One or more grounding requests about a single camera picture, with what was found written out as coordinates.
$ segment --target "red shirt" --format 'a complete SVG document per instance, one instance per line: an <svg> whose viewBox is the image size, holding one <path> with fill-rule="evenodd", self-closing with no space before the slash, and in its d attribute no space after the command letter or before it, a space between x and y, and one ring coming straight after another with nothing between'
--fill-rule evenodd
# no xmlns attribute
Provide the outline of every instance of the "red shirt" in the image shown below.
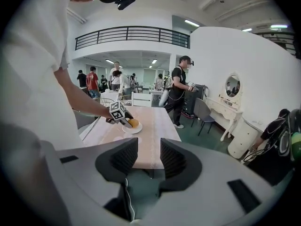
<svg viewBox="0 0 301 226"><path fill-rule="evenodd" d="M90 72L86 77L86 84L88 90L98 89L96 85L96 81L98 80L97 74Z"/></svg>

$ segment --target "green ball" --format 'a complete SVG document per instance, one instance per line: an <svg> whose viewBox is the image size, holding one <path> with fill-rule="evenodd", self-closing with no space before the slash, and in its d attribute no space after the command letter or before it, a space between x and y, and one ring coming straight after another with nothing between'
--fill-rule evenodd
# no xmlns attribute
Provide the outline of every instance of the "green ball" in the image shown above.
<svg viewBox="0 0 301 226"><path fill-rule="evenodd" d="M292 135L292 158L293 161L301 161L301 133L295 132Z"/></svg>

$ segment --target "white chair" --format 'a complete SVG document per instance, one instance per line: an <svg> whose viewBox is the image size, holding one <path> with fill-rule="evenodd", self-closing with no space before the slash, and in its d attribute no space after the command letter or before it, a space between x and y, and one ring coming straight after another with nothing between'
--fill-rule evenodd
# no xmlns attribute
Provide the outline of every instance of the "white chair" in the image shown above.
<svg viewBox="0 0 301 226"><path fill-rule="evenodd" d="M151 107L152 94L138 94L132 92L132 105Z"/></svg>

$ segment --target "pink tablecloth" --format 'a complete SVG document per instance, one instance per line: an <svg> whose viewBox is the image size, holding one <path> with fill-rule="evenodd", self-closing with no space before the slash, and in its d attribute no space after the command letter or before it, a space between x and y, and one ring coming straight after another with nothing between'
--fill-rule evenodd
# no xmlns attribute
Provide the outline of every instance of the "pink tablecloth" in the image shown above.
<svg viewBox="0 0 301 226"><path fill-rule="evenodd" d="M105 118L100 118L81 133L80 138L85 146L93 146L137 137L139 141L138 158L133 168L163 169L160 160L160 139L168 138L180 141L166 110L141 106L127 106L127 110L143 125L143 129L139 133L127 134L122 130L120 123L111 125L105 122Z"/></svg>

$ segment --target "ceiling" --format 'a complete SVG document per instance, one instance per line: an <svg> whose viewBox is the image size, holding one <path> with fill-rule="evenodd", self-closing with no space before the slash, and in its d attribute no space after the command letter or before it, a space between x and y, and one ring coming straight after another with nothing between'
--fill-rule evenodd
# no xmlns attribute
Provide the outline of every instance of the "ceiling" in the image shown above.
<svg viewBox="0 0 301 226"><path fill-rule="evenodd" d="M180 0L170 0L179 4ZM181 0L189 10L207 14L220 26L245 29L261 24L285 23L289 21L273 0ZM98 0L90 3L71 3L70 8L87 17L106 4Z"/></svg>
<svg viewBox="0 0 301 226"><path fill-rule="evenodd" d="M152 69L167 69L169 68L169 54L150 52L150 51L114 51L109 53L101 53L87 56L85 58L100 62L107 66L113 66L113 64L106 61L109 59L113 62L119 61L120 66L123 68L149 68L152 65L154 59L157 60L152 65Z"/></svg>

